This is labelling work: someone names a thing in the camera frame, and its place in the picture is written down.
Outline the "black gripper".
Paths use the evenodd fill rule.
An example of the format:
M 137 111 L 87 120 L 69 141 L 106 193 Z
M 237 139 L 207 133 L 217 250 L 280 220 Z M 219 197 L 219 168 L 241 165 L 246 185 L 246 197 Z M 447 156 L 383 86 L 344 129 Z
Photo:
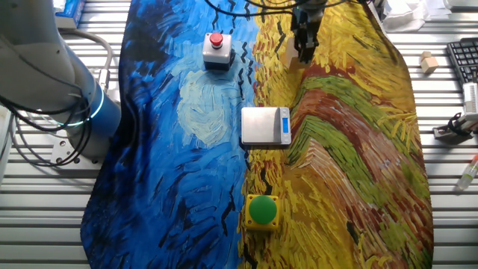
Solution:
M 317 32 L 324 14 L 321 4 L 302 4 L 293 9 L 291 30 L 294 32 L 294 48 L 302 51 L 302 62 L 309 64 L 319 46 Z

